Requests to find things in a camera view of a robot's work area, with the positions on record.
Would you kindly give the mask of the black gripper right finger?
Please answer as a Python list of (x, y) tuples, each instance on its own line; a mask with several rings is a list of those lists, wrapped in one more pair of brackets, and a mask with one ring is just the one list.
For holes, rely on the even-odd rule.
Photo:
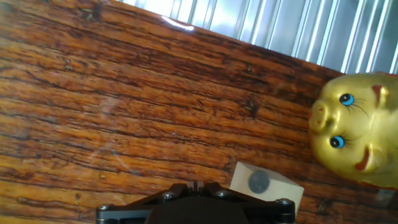
[(295, 203), (287, 198), (263, 201), (222, 187), (217, 182), (196, 181), (196, 194), (237, 205), (249, 223), (295, 223)]

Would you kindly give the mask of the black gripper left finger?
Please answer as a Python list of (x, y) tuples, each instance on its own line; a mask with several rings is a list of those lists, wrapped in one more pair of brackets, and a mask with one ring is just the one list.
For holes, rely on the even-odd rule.
[(127, 205), (105, 204), (96, 211), (96, 224), (112, 223), (144, 223), (151, 211), (158, 205), (163, 205), (174, 200), (183, 199), (195, 194), (195, 181), (187, 184), (173, 184), (169, 189), (142, 198)]

